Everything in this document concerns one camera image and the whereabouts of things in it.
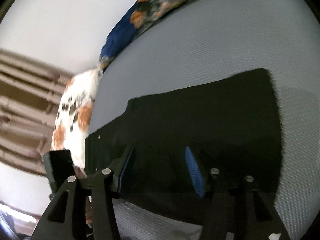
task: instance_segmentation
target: striped curtain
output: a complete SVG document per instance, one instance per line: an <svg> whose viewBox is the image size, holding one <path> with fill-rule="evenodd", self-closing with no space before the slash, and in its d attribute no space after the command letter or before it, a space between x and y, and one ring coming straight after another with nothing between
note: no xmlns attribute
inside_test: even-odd
<svg viewBox="0 0 320 240"><path fill-rule="evenodd" d="M70 73L0 49L0 161L38 175Z"/></svg>

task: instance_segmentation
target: gray mattress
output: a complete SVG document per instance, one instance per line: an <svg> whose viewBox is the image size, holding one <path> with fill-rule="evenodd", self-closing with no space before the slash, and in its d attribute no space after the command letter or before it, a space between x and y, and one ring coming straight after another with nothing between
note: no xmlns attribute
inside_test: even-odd
<svg viewBox="0 0 320 240"><path fill-rule="evenodd" d="M132 42L107 68L90 132L130 98L267 68L277 92L284 159L275 207L292 240L320 210L320 26L303 0L198 0ZM114 201L128 239L197 239L201 227Z"/></svg>

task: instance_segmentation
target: blue blanket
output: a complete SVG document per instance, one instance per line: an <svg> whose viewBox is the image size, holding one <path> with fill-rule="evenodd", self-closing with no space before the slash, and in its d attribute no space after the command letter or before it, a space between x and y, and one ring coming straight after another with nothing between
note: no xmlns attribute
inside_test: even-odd
<svg viewBox="0 0 320 240"><path fill-rule="evenodd" d="M105 71L110 62L136 37L167 12L191 0L137 0L107 37L98 65Z"/></svg>

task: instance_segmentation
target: floral blanket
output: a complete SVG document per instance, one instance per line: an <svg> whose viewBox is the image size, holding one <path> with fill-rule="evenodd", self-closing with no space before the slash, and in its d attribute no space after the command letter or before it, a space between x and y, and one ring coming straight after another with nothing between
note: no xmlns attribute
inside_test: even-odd
<svg viewBox="0 0 320 240"><path fill-rule="evenodd" d="M92 115L102 70L95 68L74 76L61 97L51 150L68 149L73 164L84 168L84 140Z"/></svg>
<svg viewBox="0 0 320 240"><path fill-rule="evenodd" d="M191 0L137 0L107 37L98 67L105 71L110 62L136 37L164 14Z"/></svg>

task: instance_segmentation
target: metal bolt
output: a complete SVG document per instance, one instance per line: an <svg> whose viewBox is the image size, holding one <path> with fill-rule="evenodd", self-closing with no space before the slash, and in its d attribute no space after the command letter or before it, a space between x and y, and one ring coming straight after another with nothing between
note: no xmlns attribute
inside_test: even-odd
<svg viewBox="0 0 320 240"><path fill-rule="evenodd" d="M109 168L106 168L106 169L103 169L102 170L102 174L103 175L108 175L108 174L110 174L111 173L111 170L109 169Z"/></svg>
<svg viewBox="0 0 320 240"><path fill-rule="evenodd" d="M218 175L220 171L217 168L212 168L210 172L214 175Z"/></svg>
<svg viewBox="0 0 320 240"><path fill-rule="evenodd" d="M76 180L76 176L70 176L68 177L69 182L74 182Z"/></svg>
<svg viewBox="0 0 320 240"><path fill-rule="evenodd" d="M246 180L247 182L253 182L253 177L250 176L250 175L245 176L245 180Z"/></svg>

